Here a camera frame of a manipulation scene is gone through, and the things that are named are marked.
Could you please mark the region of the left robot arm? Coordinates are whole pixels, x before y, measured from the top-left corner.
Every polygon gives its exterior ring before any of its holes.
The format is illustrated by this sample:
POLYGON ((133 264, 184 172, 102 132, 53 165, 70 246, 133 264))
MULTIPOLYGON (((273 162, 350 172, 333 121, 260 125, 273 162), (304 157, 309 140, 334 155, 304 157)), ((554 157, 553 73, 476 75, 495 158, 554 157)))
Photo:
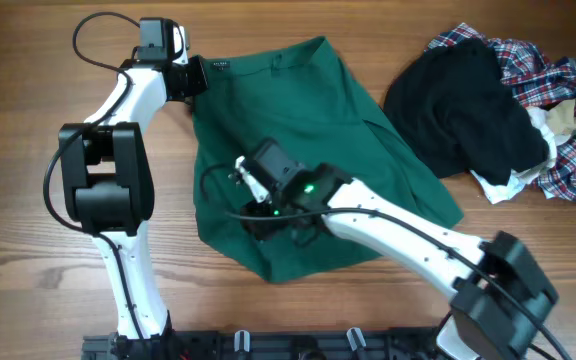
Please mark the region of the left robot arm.
POLYGON ((153 17, 136 24, 140 42, 116 67, 108 99, 58 135, 68 216, 101 253, 117 307, 117 332, 130 341, 160 337, 169 326, 148 246, 155 194, 143 134, 167 102, 183 102, 207 88, 199 58, 187 54, 181 25, 153 17))

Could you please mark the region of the white garment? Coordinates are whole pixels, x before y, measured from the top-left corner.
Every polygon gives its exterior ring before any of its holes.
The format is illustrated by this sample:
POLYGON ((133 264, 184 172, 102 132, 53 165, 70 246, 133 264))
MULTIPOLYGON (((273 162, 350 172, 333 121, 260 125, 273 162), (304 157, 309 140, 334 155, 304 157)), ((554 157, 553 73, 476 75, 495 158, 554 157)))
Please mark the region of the white garment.
POLYGON ((471 174, 477 180, 485 197, 491 204, 511 200, 520 193, 525 186, 555 166, 557 159, 557 135, 547 125, 548 112, 537 107, 528 107, 527 112, 530 116, 532 126, 540 131, 542 138, 548 144, 549 152, 547 158, 544 162, 529 170, 523 172, 512 170, 506 185, 491 185, 474 170, 471 170, 471 174))

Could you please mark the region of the red plaid shirt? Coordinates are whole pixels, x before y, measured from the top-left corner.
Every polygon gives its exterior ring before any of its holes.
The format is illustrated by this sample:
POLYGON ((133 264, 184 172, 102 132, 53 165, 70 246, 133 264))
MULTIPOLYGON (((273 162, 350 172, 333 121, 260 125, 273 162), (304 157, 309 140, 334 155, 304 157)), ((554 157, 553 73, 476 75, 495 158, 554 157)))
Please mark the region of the red plaid shirt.
MULTIPOLYGON (((471 39, 494 50, 502 71, 501 82, 511 88, 521 105, 549 109, 572 100, 576 119, 575 59, 562 57, 554 61, 531 42, 489 38, 466 23, 435 36, 426 48, 455 46, 471 39)), ((539 176, 534 184, 551 197, 576 202, 576 133, 557 147, 554 168, 539 176)))

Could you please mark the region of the dark green skirt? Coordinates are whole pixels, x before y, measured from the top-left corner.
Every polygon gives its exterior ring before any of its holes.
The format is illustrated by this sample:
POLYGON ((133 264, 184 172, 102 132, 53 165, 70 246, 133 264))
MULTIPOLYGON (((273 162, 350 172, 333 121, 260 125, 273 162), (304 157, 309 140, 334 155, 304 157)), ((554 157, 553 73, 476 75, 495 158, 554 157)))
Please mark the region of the dark green skirt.
POLYGON ((262 279, 280 283, 376 258, 362 245, 312 230, 259 241, 233 213, 250 193, 227 176, 265 138, 309 167, 329 163, 390 202, 440 226, 463 217, 323 37, 274 51, 203 63, 208 88, 194 101, 198 141, 194 204, 202 242, 262 279))

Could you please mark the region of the beige garment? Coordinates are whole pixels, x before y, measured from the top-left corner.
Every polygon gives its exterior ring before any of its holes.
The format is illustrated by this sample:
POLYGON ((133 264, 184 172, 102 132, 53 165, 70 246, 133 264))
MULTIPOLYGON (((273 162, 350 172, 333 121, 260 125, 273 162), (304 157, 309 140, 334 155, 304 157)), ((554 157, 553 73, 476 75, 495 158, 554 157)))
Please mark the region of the beige garment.
POLYGON ((556 136, 568 139, 576 134, 575 105, 574 99, 568 99, 548 111, 547 125, 556 136))

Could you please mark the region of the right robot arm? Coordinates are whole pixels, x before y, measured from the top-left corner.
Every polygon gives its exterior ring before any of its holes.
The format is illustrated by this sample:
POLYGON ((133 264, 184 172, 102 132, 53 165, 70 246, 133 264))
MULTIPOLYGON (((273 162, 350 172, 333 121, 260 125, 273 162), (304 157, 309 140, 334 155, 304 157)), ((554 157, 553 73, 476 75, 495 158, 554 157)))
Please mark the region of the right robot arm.
POLYGON ((450 359, 521 359, 542 335, 569 353, 545 325, 559 294, 528 247, 500 231, 491 240, 436 225, 326 163, 314 169, 264 140, 234 164, 253 199, 236 217, 262 240, 288 226, 318 227, 418 274, 449 302, 434 337, 450 359))

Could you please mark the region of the black garment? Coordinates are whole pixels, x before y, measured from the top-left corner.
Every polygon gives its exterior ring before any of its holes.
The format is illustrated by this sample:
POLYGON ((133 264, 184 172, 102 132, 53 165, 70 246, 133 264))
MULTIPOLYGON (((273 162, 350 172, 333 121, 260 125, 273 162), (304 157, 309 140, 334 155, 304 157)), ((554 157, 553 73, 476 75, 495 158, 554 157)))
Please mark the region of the black garment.
POLYGON ((426 51, 390 85, 383 112, 439 178, 468 170, 492 185, 545 162, 549 145, 501 82, 479 39, 426 51))

